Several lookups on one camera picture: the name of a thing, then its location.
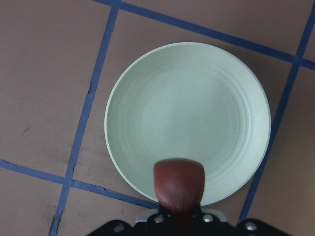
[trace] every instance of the screw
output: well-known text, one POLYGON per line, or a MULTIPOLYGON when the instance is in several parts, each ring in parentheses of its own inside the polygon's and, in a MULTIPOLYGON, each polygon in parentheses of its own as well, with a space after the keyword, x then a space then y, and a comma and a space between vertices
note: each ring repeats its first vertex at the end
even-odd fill
POLYGON ((157 224, 162 223, 164 221, 164 218, 162 215, 158 215, 156 218, 154 218, 154 222, 157 224))
POLYGON ((207 222, 207 223, 212 222, 213 221, 212 215, 209 215, 209 214, 204 215, 203 216, 203 221, 207 222))
POLYGON ((125 226, 122 223, 119 223, 113 230, 115 233, 120 233, 125 230, 125 226))
POLYGON ((249 221, 249 222, 246 222, 246 223, 245 223, 245 228, 246 228, 248 231, 255 231, 255 230, 257 230, 257 225, 254 224, 253 222, 249 221))

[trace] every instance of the tabletop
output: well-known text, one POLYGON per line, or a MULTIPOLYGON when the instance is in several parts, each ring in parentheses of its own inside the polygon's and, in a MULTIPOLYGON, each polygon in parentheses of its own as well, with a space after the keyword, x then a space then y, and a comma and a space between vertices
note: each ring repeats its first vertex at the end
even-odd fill
POLYGON ((271 111, 255 175, 205 208, 314 234, 313 0, 3 0, 0 19, 0 235, 83 236, 157 207, 116 170, 104 113, 133 61, 176 42, 238 57, 271 111))

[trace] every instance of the metal screw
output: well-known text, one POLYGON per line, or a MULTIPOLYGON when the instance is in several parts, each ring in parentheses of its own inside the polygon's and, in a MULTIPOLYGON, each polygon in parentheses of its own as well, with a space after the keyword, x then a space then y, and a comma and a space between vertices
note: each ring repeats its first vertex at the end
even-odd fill
POLYGON ((249 221, 249 222, 246 222, 246 223, 245 223, 245 228, 246 228, 248 231, 255 231, 255 230, 257 230, 257 225, 254 224, 253 222, 249 221))
POLYGON ((164 221, 164 218, 162 215, 158 215, 156 218, 154 218, 154 222, 157 224, 162 223, 164 221))
POLYGON ((119 223, 113 230, 115 233, 120 233, 125 230, 125 226, 122 223, 119 223))
POLYGON ((212 215, 209 215, 209 214, 204 215, 203 216, 203 221, 207 222, 207 223, 212 222, 213 221, 212 215))

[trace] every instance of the scratch mark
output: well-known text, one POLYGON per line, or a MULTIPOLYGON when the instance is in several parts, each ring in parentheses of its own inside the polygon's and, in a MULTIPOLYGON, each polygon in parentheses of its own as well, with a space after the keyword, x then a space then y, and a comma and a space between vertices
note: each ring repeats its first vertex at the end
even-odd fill
POLYGON ((21 134, 21 136, 23 136, 31 127, 28 127, 26 130, 24 130, 23 134, 21 134))

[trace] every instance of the round plate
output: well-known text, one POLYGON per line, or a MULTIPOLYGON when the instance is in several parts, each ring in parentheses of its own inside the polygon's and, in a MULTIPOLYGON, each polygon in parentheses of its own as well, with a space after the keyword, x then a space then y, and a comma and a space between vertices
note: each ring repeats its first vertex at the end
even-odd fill
POLYGON ((137 59, 115 84, 105 112, 110 156, 134 189, 157 201, 154 164, 188 158, 205 169, 201 205, 251 178, 270 126, 265 93, 250 69, 220 48, 190 42, 137 59))

